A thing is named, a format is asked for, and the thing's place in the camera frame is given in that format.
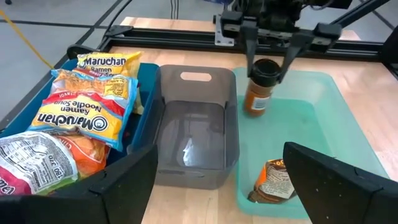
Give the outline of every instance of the gray plastic bin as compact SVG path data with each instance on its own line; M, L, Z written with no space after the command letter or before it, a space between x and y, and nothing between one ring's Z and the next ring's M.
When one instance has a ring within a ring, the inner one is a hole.
M134 148L158 145L156 184L221 187L239 158L234 73L164 65L149 100Z

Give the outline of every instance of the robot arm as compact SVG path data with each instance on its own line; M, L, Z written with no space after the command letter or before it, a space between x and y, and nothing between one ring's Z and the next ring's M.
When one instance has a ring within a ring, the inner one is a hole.
M232 11L221 15L221 31L224 37L238 40L244 48L251 71L258 40L266 43L287 44L279 83L293 60L301 53L311 50L326 52L341 36L339 24L318 23L314 30L295 27L303 6L337 7L346 9L352 0L236 0Z

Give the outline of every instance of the white label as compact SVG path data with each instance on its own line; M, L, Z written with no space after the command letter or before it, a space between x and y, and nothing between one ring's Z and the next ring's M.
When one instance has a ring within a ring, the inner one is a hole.
M0 139L0 166L28 183L32 194L78 178L69 150L49 134L34 131Z
M276 170L268 166L267 181L260 186L260 190L269 195L289 199L294 187L286 170Z
M251 105L252 110L264 110L267 107L269 96L265 98L254 97L253 104Z

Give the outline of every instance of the wooden table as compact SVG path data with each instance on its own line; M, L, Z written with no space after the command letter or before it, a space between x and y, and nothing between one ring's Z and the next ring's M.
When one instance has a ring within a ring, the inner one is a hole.
M123 25L142 28L212 31L211 22L172 21L127 17ZM353 31L344 31L342 39L359 40ZM200 65L233 69L245 67L243 54L191 52L182 50L113 47L112 52L143 50L142 62L158 65ZM278 63L281 57L268 57ZM398 81L381 63L347 62L297 58L292 70L319 71L331 75L341 94L382 162L390 178L398 180ZM234 175L218 190L183 189L156 185L152 191L143 223L267 223L303 224L308 220L287 220L245 215L235 202Z

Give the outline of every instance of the packet in tray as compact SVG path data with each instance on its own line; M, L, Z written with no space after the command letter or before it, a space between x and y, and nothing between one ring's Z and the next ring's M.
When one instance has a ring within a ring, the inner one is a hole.
M82 135L55 137L72 153L79 178L84 179L105 168L109 146Z
M80 54L77 55L77 68L102 73L106 76L124 75L137 79L141 55L142 52L135 52L133 54L111 54L102 52ZM139 91L137 91L133 113L142 114L143 111L144 107L141 103L141 96Z
M123 131L137 93L135 78L91 77L52 70L56 79L37 112L30 131L76 134L94 138L122 151Z
M248 199L254 203L282 203L296 195L283 159L272 159L262 167Z
M71 152L51 135L26 131L0 139L0 196L47 195L77 179Z

